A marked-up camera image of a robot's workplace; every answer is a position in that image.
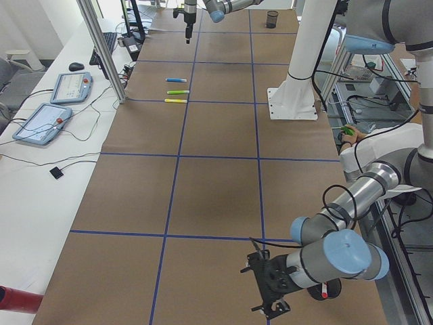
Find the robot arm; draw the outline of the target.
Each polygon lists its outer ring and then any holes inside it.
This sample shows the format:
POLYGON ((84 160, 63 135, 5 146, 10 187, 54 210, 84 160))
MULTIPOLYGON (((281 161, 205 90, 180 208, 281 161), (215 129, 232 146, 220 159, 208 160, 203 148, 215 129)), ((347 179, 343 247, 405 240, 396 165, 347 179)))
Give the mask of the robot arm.
MULTIPOLYGON (((221 22, 227 14, 237 12, 239 10, 250 7, 251 5, 259 5, 262 3, 261 0, 226 0, 226 1, 203 1, 205 9, 208 12, 211 20, 214 23, 221 22)), ((193 35, 193 26, 196 23, 197 18, 197 1, 189 0, 184 1, 183 7, 174 8, 173 18, 176 18, 179 14, 183 15, 183 21, 186 24, 185 27, 185 42, 190 44, 190 40, 193 35)))
POLYGON ((399 185, 432 189, 432 2, 351 1, 344 46, 359 55, 387 54, 404 43, 415 57, 424 141, 371 162, 357 180, 314 217, 296 218, 290 229, 297 243, 288 255, 267 249, 248 255, 266 318, 289 312, 284 296, 306 289, 318 300, 340 294, 341 279, 378 280, 389 270, 384 251, 353 229, 369 207, 399 185))

